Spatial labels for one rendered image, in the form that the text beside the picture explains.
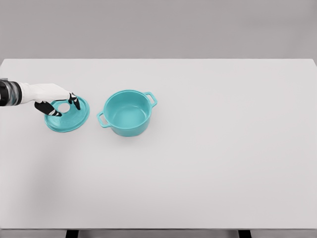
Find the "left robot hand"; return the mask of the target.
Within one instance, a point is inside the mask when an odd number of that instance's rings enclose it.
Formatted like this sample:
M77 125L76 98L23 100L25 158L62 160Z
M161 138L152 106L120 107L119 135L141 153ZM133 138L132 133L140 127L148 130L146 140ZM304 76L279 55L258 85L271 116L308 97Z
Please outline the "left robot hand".
M34 101L35 108L47 116L62 116L62 113L52 106L52 101L67 100L69 104L74 104L77 110L81 109L80 102L74 93L53 83L31 85L29 96Z

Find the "teal pot lid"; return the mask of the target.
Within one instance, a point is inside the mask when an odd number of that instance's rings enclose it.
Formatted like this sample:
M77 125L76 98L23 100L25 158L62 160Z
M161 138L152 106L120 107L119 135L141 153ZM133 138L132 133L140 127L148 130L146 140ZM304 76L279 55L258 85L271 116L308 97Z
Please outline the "teal pot lid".
M77 98L80 104L80 110L73 104L69 104L67 100L52 101L51 105L56 110L58 110L59 106L62 104L68 104L70 108L67 112L62 113L62 116L60 117L44 115L47 127L56 132L69 132L82 126L89 117L90 107L85 99L79 96Z

